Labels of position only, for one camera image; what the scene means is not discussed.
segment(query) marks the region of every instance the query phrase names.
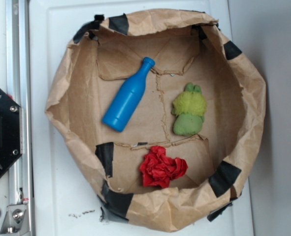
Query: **red tissue paper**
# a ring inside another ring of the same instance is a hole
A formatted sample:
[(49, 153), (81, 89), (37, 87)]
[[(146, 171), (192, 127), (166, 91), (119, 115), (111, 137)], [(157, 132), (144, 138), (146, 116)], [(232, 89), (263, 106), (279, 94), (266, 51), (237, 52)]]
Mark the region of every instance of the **red tissue paper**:
[(171, 180), (179, 178), (186, 173), (188, 165), (184, 159), (175, 159), (166, 156), (166, 149), (161, 146), (153, 146), (145, 160), (140, 165), (143, 173), (143, 186), (161, 186), (168, 188)]

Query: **blue plastic bottle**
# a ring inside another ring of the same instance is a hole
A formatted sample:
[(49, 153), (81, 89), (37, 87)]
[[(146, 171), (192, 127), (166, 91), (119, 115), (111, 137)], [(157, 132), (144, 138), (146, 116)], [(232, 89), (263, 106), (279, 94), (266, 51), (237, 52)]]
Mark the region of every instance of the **blue plastic bottle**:
[(143, 65), (139, 71), (127, 78), (122, 84), (102, 122), (119, 132), (124, 130), (143, 97), (146, 87), (146, 76), (154, 65), (155, 61), (150, 58), (144, 58)]

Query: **frog eye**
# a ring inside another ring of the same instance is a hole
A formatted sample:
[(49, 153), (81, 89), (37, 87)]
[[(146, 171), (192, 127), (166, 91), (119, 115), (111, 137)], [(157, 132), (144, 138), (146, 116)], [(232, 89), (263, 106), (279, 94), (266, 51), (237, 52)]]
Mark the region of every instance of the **frog eye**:
[(199, 92), (199, 93), (202, 93), (202, 91), (201, 91), (201, 87), (200, 87), (199, 85), (196, 85), (196, 86), (194, 87), (194, 91)]
[(194, 85), (192, 83), (188, 83), (186, 85), (185, 91), (193, 91), (194, 90)]

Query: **green frog toy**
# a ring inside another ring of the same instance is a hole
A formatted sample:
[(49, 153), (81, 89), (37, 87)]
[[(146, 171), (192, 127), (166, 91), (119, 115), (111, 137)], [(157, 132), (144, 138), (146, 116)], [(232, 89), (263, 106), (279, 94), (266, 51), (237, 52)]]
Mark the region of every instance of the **green frog toy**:
[(173, 106), (171, 113), (177, 116), (173, 127), (175, 134), (191, 136), (200, 132), (207, 107), (200, 86), (188, 83), (185, 91), (173, 101)]

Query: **tape strip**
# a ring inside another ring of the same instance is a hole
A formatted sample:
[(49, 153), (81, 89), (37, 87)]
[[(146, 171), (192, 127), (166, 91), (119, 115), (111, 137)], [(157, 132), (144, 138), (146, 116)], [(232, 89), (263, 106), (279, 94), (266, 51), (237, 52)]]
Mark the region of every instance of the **tape strip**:
[(227, 60), (232, 60), (242, 54), (242, 51), (232, 41), (224, 44), (224, 51)]
[(114, 143), (105, 143), (96, 146), (96, 156), (102, 163), (107, 176), (112, 177), (112, 161), (114, 159)]
[(228, 207), (231, 207), (233, 205), (232, 202), (226, 204), (224, 207), (210, 213), (208, 216), (207, 216), (207, 219), (208, 221), (212, 222), (213, 220), (215, 220), (219, 215), (222, 215), (223, 211), (226, 210), (226, 208)]
[(196, 30), (198, 31), (199, 39), (200, 39), (200, 40), (204, 40), (204, 39), (208, 38), (208, 37), (206, 36), (206, 34), (204, 33), (204, 31), (203, 31), (203, 29), (202, 29), (201, 26), (193, 25), (193, 26), (192, 26), (192, 29), (196, 29)]
[[(99, 25), (101, 24), (101, 22), (105, 19), (104, 15), (95, 15), (95, 20), (88, 22), (86, 24), (84, 24), (79, 31), (75, 34), (75, 36), (73, 37), (73, 42), (74, 43), (78, 43), (79, 41), (81, 41), (82, 37), (84, 36), (84, 34), (88, 31), (90, 32), (90, 30), (98, 30), (99, 29)], [(95, 35), (90, 32), (89, 37), (90, 39), (93, 39)]]
[(109, 17), (109, 28), (116, 32), (127, 35), (129, 30), (127, 16), (123, 14), (122, 16)]
[(216, 197), (223, 195), (235, 183), (241, 169), (222, 161), (215, 173), (209, 178), (209, 183)]
[(126, 219), (126, 215), (133, 198), (133, 193), (123, 194), (113, 192), (109, 189), (108, 184), (105, 181), (102, 186), (101, 194), (106, 200), (104, 207), (111, 213)]

